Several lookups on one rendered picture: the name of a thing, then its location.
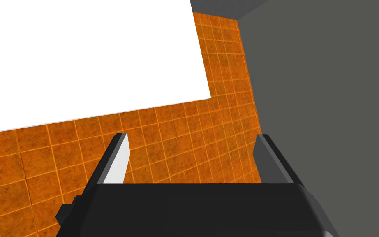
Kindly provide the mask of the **white flat cupboard panel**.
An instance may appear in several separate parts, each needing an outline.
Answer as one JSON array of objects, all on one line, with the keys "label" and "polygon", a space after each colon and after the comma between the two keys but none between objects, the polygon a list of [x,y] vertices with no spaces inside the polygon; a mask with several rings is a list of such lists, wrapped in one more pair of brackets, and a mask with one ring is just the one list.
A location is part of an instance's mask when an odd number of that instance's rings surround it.
[{"label": "white flat cupboard panel", "polygon": [[190,0],[0,0],[0,132],[210,97]]}]

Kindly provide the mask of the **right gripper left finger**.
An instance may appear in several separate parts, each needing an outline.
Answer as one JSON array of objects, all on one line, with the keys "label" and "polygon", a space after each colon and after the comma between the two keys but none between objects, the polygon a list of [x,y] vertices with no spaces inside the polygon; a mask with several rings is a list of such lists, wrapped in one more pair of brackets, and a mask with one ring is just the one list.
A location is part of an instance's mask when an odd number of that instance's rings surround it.
[{"label": "right gripper left finger", "polygon": [[117,133],[92,173],[88,184],[122,184],[130,158],[129,139],[126,133]]}]

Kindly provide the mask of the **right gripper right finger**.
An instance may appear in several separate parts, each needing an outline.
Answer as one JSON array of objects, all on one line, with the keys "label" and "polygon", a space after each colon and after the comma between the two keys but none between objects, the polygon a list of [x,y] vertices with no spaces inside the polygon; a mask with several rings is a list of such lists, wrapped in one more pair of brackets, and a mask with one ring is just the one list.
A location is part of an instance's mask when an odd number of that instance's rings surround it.
[{"label": "right gripper right finger", "polygon": [[263,183],[303,185],[269,135],[257,135],[252,154]]}]

